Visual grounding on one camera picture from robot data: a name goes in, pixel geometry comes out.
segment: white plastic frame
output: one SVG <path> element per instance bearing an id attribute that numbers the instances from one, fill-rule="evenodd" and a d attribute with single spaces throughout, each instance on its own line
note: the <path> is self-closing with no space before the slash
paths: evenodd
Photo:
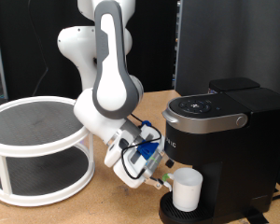
<path id="1" fill-rule="evenodd" d="M 89 160 L 89 168 L 87 172 L 82 176 L 75 184 L 67 187 L 66 189 L 59 190 L 54 193 L 40 195 L 40 196 L 20 196 L 15 195 L 12 192 L 7 193 L 5 188 L 0 189 L 0 201 L 4 203 L 9 203 L 17 206 L 41 206 L 51 203 L 56 203 L 67 199 L 74 194 L 78 193 L 82 190 L 92 179 L 94 174 L 94 160 L 93 160 L 93 149 L 92 147 L 86 148 L 81 144 L 77 144 L 76 147 L 83 151 Z"/>
<path id="2" fill-rule="evenodd" d="M 16 105 L 30 104 L 35 102 L 59 102 L 74 105 L 76 101 L 56 96 L 39 96 L 33 98 L 24 98 L 17 101 L 9 102 L 4 105 L 0 105 L 0 112 Z M 86 137 L 89 137 L 89 148 L 86 148 L 85 146 L 79 143 Z M 83 151 L 89 160 L 89 167 L 87 172 L 75 184 L 67 187 L 66 189 L 62 189 L 57 192 L 53 192 L 46 195 L 20 196 L 12 193 L 6 157 L 27 158 L 45 156 L 68 149 L 72 146 L 75 146 L 81 151 Z M 0 189 L 0 200 L 4 203 L 9 203 L 17 206 L 40 206 L 45 204 L 56 203 L 66 198 L 69 198 L 72 195 L 79 192 L 80 190 L 82 190 L 91 181 L 93 174 L 93 135 L 85 127 L 82 127 L 76 133 L 62 140 L 58 140 L 53 143 L 47 143 L 44 145 L 15 147 L 0 144 L 0 179 L 2 183 L 2 189 Z"/>

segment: black panel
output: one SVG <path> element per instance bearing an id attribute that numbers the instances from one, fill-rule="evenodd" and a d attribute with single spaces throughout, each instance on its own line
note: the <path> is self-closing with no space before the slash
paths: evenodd
<path id="1" fill-rule="evenodd" d="M 59 52 L 59 32 L 72 26 L 94 25 L 82 16 L 77 0 L 31 0 L 35 29 L 49 71 L 36 95 L 77 98 L 81 81 L 77 68 Z M 128 29 L 133 48 L 127 64 L 145 91 L 171 89 L 174 66 L 176 0 L 137 0 Z M 28 0 L 0 0 L 0 49 L 8 96 L 31 96 L 46 67 L 30 23 Z"/>
<path id="2" fill-rule="evenodd" d="M 129 74 L 145 91 L 172 88 L 175 57 L 176 0 L 136 0 L 128 22 L 133 46 L 127 56 Z"/>
<path id="3" fill-rule="evenodd" d="M 87 156 L 76 147 L 43 157 L 7 158 L 12 192 L 21 196 L 65 189 L 84 176 L 88 166 Z"/>
<path id="4" fill-rule="evenodd" d="M 35 29 L 49 71 L 36 95 L 77 98 L 81 81 L 77 68 L 58 50 L 59 32 L 71 26 L 93 25 L 72 0 L 31 0 Z M 0 0 L 0 49 L 9 99 L 31 96 L 46 67 L 29 18 L 28 0 Z"/>
<path id="5" fill-rule="evenodd" d="M 248 77 L 280 93 L 280 1 L 185 0 L 176 90 L 206 93 L 208 82 Z"/>

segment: coffee maker drip tray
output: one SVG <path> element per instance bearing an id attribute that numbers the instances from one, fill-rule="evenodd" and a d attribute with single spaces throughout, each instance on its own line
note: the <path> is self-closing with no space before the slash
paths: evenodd
<path id="1" fill-rule="evenodd" d="M 160 218 L 165 224 L 195 223 L 210 224 L 212 217 L 208 211 L 200 204 L 198 208 L 192 212 L 182 212 L 173 205 L 172 192 L 166 193 L 160 202 Z"/>

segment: black mesh tray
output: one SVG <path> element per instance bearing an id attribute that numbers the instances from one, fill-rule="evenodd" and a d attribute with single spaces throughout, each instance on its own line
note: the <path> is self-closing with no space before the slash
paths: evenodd
<path id="1" fill-rule="evenodd" d="M 12 192 L 20 196 L 38 196 L 65 189 L 84 176 L 88 167 L 88 157 L 77 147 L 42 157 L 7 158 Z"/>
<path id="2" fill-rule="evenodd" d="M 166 193 L 161 198 L 159 215 L 161 221 L 165 224 L 212 223 L 212 217 L 209 215 L 208 211 L 200 204 L 198 205 L 197 209 L 192 212 L 182 212 L 175 208 L 173 204 L 172 192 Z"/>

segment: coffee maker control panel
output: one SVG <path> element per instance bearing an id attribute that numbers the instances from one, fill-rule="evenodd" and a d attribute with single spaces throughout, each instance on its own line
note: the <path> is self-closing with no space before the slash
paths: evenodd
<path id="1" fill-rule="evenodd" d="M 211 109 L 211 105 L 206 101 L 189 100 L 179 104 L 179 107 L 189 113 L 205 113 Z"/>
<path id="2" fill-rule="evenodd" d="M 245 106 L 224 93 L 178 97 L 169 103 L 169 107 L 179 116 L 195 119 L 210 119 L 250 112 Z"/>

